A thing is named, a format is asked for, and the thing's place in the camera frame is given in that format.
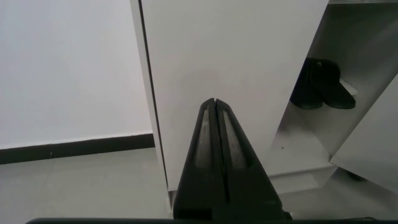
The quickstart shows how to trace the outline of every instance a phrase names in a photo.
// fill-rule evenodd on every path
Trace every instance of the black shoe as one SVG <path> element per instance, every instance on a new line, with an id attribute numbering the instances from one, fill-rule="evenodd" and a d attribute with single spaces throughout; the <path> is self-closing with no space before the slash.
<path id="1" fill-rule="evenodd" d="M 340 67 L 326 59 L 311 58 L 310 85 L 328 106 L 337 109 L 352 109 L 355 99 L 340 83 Z"/>
<path id="2" fill-rule="evenodd" d="M 317 109 L 323 106 L 322 100 L 309 84 L 311 66 L 311 60 L 306 58 L 290 97 L 290 102 L 301 109 Z"/>

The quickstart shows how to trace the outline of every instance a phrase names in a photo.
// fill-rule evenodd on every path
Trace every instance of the white wall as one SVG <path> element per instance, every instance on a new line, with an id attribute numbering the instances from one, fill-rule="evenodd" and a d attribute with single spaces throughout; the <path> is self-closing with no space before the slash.
<path id="1" fill-rule="evenodd" d="M 0 1 L 0 149 L 151 132 L 128 0 Z"/>

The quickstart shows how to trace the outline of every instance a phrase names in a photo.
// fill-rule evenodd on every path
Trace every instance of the gray tile floor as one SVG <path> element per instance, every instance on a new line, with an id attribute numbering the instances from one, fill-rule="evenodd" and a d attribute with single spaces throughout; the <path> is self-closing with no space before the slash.
<path id="1" fill-rule="evenodd" d="M 155 149 L 0 166 L 0 223 L 38 217 L 171 218 Z"/>
<path id="2" fill-rule="evenodd" d="M 398 219 L 397 197 L 341 170 L 322 189 L 281 195 L 294 218 Z M 38 217 L 171 218 L 155 149 L 0 166 L 0 223 Z"/>

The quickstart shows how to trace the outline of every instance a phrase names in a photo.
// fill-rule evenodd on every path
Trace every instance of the open shelf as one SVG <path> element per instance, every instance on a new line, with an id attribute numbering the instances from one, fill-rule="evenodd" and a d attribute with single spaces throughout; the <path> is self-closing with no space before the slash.
<path id="1" fill-rule="evenodd" d="M 265 170 L 269 176 L 333 167 L 330 155 L 289 103 L 279 125 Z"/>

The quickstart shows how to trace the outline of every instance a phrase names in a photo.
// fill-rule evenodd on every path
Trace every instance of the white cabinet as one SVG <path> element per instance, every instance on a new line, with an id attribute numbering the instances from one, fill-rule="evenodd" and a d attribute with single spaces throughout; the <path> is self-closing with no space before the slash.
<path id="1" fill-rule="evenodd" d="M 333 162 L 343 166 L 337 158 L 360 153 L 360 136 L 380 135 L 358 123 L 368 122 L 379 103 L 387 107 L 379 96 L 398 73 L 397 11 L 396 4 L 327 0 L 142 1 L 134 25 L 145 27 L 137 39 L 143 66 L 150 64 L 144 80 L 168 190 L 177 189 L 199 107 L 209 98 L 232 107 L 278 193 L 321 187 L 336 169 L 336 152 Z M 305 57 L 335 61 L 356 107 L 303 110 L 289 103 Z"/>
<path id="2" fill-rule="evenodd" d="M 398 78 L 375 102 L 332 163 L 398 193 Z"/>
<path id="3" fill-rule="evenodd" d="M 169 190 L 177 189 L 199 107 L 212 97 L 232 107 L 266 163 L 326 5 L 142 2 Z"/>

